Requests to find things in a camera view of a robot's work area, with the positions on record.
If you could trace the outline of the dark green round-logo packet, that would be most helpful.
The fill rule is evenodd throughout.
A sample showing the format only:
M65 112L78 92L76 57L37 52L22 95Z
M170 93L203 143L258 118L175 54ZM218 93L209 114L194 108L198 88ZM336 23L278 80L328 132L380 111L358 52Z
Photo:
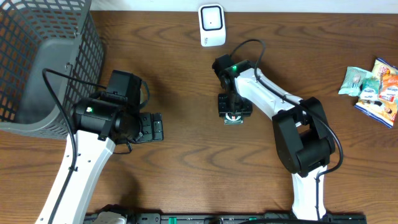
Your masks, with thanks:
M226 113L224 116L224 124L235 125L243 123L244 123L244 118L242 116L236 116L229 113Z

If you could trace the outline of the light green snack packet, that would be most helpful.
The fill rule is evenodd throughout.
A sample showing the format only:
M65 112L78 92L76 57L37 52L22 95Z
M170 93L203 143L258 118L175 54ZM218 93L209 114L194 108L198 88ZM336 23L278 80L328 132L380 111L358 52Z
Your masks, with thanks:
M347 67L345 78L338 91L339 95L359 96L363 80L370 78L372 73L358 67Z

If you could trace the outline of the teal small snack packet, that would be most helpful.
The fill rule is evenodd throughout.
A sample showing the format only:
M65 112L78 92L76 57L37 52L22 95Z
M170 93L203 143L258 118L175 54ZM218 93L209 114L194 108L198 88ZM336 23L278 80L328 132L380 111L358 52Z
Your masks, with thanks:
M359 94L360 100L377 100L379 95L380 79L377 77L365 78L362 83L362 90Z

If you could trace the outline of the large beige snack bag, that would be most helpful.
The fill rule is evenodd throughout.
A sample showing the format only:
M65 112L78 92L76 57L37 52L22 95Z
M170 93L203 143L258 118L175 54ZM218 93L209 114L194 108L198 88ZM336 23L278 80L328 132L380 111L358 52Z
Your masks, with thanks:
M382 58L377 58L371 73L371 77L377 77L381 82L381 75L383 74L397 75L397 67L387 63ZM380 99L371 101L360 100L358 98L358 102L354 107L376 121L386 125L388 128L393 127L395 118L397 116L397 98L393 103Z

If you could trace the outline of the orange small snack packet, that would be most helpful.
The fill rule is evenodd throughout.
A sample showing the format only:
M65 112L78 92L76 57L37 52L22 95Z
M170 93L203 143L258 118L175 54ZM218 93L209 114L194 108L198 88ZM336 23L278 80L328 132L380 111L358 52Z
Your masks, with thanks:
M397 98L397 82L398 79L395 74L381 75L378 98L393 103Z

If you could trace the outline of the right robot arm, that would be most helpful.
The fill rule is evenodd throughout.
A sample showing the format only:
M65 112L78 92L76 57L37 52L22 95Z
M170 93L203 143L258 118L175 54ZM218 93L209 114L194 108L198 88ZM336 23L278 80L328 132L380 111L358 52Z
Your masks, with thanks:
M243 123L253 106L271 119L277 155L292 174L293 215L302 220L324 218L322 172L336 147L320 101L291 95L253 62L235 63L228 54L216 58L212 69L225 90L218 96L218 113L226 124Z

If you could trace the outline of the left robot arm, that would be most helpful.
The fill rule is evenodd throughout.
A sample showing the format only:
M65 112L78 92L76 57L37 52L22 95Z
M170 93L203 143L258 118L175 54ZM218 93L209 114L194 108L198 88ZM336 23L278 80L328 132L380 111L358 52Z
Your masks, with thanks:
M98 178L117 145L161 141L162 115L143 113L148 101L141 98L147 83L138 76L113 70L108 86L77 101L66 113L47 78L56 74L45 68L45 86L66 122L68 141L63 161L37 223L83 223Z

